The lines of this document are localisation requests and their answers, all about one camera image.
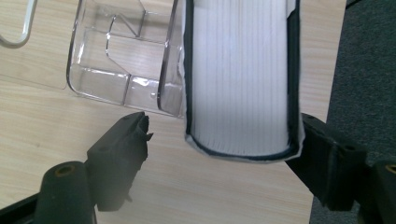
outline white handle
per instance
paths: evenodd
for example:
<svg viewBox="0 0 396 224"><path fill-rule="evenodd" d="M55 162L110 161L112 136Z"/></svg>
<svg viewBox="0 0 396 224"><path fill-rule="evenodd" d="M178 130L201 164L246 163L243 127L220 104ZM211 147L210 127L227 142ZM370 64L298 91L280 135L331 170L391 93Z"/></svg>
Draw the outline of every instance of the white handle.
<svg viewBox="0 0 396 224"><path fill-rule="evenodd" d="M6 40L0 35L0 45L10 48L17 49L26 44L29 39L30 31L32 30L33 16L35 15L35 4L37 0L29 0L26 8L26 15L23 24L23 30L20 39L17 42L11 42Z"/></svg>

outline light wood surface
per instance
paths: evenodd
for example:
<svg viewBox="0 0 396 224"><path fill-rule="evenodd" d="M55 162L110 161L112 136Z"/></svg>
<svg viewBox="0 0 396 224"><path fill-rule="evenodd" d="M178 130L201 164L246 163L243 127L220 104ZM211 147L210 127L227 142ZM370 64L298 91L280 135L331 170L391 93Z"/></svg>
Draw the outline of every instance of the light wood surface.
<svg viewBox="0 0 396 224"><path fill-rule="evenodd" d="M324 120L344 8L345 0L303 1L301 105ZM0 48L0 62L3 52ZM68 43L66 52L45 56L43 50L40 57L65 66L61 58L67 53ZM0 73L5 72L0 66ZM21 73L42 80L38 69ZM85 161L89 147L133 112L64 91L0 81L0 207L38 192L42 175L53 165ZM119 212L98 213L99 223L308 223L312 195L285 163L208 158L184 142L182 119L148 115L154 137L131 190L134 201Z"/></svg>

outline acrylic tray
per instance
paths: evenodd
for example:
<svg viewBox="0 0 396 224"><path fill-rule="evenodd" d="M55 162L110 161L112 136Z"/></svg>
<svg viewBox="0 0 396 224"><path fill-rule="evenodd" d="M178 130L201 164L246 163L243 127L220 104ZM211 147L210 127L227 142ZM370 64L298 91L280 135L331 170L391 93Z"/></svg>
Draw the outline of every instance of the acrylic tray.
<svg viewBox="0 0 396 224"><path fill-rule="evenodd" d="M81 0L67 65L67 83L95 100L180 116L182 1L170 15L140 0Z"/></svg>

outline wood grain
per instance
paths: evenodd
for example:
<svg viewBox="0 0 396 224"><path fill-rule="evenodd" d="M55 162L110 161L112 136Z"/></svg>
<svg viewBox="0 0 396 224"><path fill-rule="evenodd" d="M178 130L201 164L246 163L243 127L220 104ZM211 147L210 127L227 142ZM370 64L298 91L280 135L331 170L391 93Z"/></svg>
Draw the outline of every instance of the wood grain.
<svg viewBox="0 0 396 224"><path fill-rule="evenodd" d="M2 0L0 10L17 2L23 1ZM73 23L78 1L40 2L53 5L35 15L34 32L24 49L0 48L0 74L11 81L15 79L10 75L33 80L40 88L44 87L40 83L63 88L71 32L66 24ZM142 2L148 10L159 8L166 13L172 1ZM345 2L302 1L301 106L323 120ZM3 15L2 33L8 22ZM65 26L58 27L57 22ZM8 34L18 31L11 29ZM84 161L86 151L106 130L135 112L69 92L0 81L0 207L38 192L42 175L51 166ZM182 119L148 115L154 137L148 145L148 160L131 189L134 201L119 212L98 213L99 223L308 223L312 195L285 163L208 158L184 142Z"/></svg>

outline dark carpet floor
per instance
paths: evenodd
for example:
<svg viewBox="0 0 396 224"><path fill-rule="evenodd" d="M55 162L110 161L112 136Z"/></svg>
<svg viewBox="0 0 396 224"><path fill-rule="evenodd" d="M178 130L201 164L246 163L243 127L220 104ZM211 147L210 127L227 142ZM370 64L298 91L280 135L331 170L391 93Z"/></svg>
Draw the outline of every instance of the dark carpet floor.
<svg viewBox="0 0 396 224"><path fill-rule="evenodd" d="M346 11L327 123L367 146L369 164L396 160L396 0ZM330 212L315 198L310 222L357 223L358 210Z"/></svg>

